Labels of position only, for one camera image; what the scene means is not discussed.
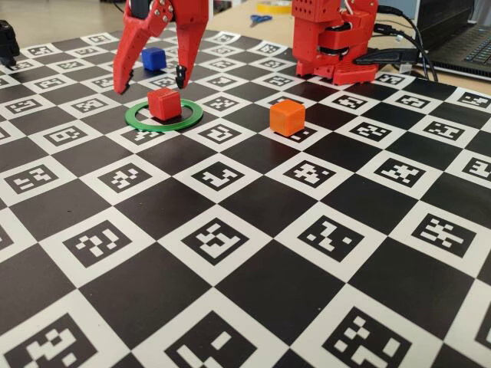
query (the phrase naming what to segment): red robot arm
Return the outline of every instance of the red robot arm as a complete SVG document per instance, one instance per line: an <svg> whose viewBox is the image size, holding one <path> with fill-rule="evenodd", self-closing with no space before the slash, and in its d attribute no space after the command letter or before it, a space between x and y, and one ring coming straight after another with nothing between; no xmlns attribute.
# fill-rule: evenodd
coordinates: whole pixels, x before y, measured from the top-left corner
<svg viewBox="0 0 491 368"><path fill-rule="evenodd" d="M293 55L297 74L316 74L334 84L372 81L377 65L356 65L366 54L377 16L377 0L348 0L352 14L340 0L293 0Z"/></svg>
<svg viewBox="0 0 491 368"><path fill-rule="evenodd" d="M208 23L208 0L153 0L145 19L132 15L130 0L127 0L123 20L123 37L113 65L114 90L122 94L127 89L133 66L145 44L151 36L159 36L172 20L177 24L179 42L176 82L179 88L184 88L193 72L199 43Z"/></svg>

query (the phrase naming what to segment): blue cube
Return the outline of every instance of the blue cube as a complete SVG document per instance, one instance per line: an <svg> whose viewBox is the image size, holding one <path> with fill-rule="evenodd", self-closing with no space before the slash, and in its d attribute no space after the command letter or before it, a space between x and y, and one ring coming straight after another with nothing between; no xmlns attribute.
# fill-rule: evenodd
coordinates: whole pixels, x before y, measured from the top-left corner
<svg viewBox="0 0 491 368"><path fill-rule="evenodd" d="M146 48L141 51L143 67L149 71L159 71L167 66L166 52L161 48Z"/></svg>

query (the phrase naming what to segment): laptop keyboard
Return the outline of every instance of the laptop keyboard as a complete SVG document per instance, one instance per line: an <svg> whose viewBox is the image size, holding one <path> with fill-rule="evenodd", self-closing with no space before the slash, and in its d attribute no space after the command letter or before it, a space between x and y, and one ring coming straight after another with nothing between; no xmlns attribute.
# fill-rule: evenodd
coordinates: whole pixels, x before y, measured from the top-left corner
<svg viewBox="0 0 491 368"><path fill-rule="evenodd" d="M491 65L491 37L485 39L473 52L467 55L466 61Z"/></svg>

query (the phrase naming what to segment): yellow tape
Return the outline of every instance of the yellow tape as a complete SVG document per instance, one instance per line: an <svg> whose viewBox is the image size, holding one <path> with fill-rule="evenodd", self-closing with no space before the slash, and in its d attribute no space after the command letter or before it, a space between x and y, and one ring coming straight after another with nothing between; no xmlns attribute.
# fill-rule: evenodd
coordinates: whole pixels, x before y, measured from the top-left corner
<svg viewBox="0 0 491 368"><path fill-rule="evenodd" d="M267 14L287 14L292 12L292 2L258 2L258 12Z"/></svg>

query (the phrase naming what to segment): blue scissors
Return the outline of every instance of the blue scissors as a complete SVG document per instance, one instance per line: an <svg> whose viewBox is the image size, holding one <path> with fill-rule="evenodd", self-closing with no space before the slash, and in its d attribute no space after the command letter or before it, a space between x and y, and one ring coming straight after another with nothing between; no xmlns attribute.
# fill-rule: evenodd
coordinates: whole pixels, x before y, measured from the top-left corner
<svg viewBox="0 0 491 368"><path fill-rule="evenodd" d="M251 15L252 24L251 27L255 27L259 23L264 21L271 21L273 17L271 15Z"/></svg>

